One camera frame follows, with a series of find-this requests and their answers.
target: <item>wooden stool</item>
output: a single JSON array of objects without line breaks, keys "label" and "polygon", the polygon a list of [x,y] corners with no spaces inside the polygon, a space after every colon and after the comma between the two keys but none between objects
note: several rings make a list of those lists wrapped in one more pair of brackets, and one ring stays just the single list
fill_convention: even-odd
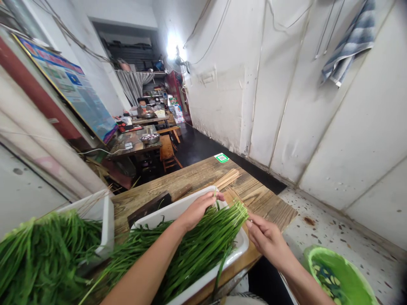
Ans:
[{"label": "wooden stool", "polygon": [[179,165],[179,167],[184,168],[181,163],[179,163],[177,157],[174,154],[170,136],[161,136],[160,141],[162,144],[160,148],[160,160],[162,161],[162,165],[164,166],[164,173],[167,173],[167,168],[173,167],[175,165],[175,162]]},{"label": "wooden stool", "polygon": [[181,141],[179,140],[177,131],[176,131],[177,129],[179,129],[179,126],[173,126],[173,127],[170,127],[170,128],[157,130],[157,133],[159,133],[159,134],[166,133],[166,132],[171,133],[171,131],[172,131],[173,134],[174,134],[174,137],[177,139],[178,143],[181,143]]}]

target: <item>blue striped towel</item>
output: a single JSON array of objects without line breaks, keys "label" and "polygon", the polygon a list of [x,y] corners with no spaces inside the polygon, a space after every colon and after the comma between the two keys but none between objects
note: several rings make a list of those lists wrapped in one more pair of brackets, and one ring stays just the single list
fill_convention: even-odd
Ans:
[{"label": "blue striped towel", "polygon": [[373,48],[375,7],[375,0],[365,0],[362,9],[353,19],[344,38],[323,67],[322,83],[330,78],[340,87],[355,56],[362,51]]}]

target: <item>dark tile floor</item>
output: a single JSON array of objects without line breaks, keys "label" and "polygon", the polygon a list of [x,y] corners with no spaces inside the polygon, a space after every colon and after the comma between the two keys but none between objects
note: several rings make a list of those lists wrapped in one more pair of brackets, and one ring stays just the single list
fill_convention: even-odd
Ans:
[{"label": "dark tile floor", "polygon": [[[183,123],[179,125],[181,126],[182,137],[180,137],[181,143],[177,145],[178,152],[176,152],[176,157],[182,166],[187,167],[218,153],[224,153],[241,168],[268,187],[273,193],[279,194],[286,188],[286,185],[282,182],[262,171],[246,159],[230,152],[227,148],[200,133],[188,124]],[[179,170],[178,165],[172,167],[169,172],[176,170]]]}]

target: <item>poster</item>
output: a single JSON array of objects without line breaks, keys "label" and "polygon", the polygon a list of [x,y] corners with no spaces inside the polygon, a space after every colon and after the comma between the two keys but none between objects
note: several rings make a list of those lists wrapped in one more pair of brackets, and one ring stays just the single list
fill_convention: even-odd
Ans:
[{"label": "poster", "polygon": [[107,144],[117,130],[117,124],[93,90],[81,67],[29,39],[17,35],[14,37],[88,127]]}]

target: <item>stainless steel pot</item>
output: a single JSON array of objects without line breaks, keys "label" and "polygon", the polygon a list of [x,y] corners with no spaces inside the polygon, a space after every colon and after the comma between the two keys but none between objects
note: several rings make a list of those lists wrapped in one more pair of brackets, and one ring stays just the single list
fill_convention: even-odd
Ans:
[{"label": "stainless steel pot", "polygon": [[160,140],[160,137],[158,136],[158,137],[155,137],[155,138],[150,139],[150,140],[143,140],[143,138],[141,138],[140,140],[141,140],[141,142],[143,142],[145,145],[151,145],[151,144],[157,143],[157,142]]},{"label": "stainless steel pot", "polygon": [[155,116],[156,116],[155,113],[145,113],[145,114],[143,114],[143,117],[144,117],[145,119],[152,119],[152,118],[154,118]]}]

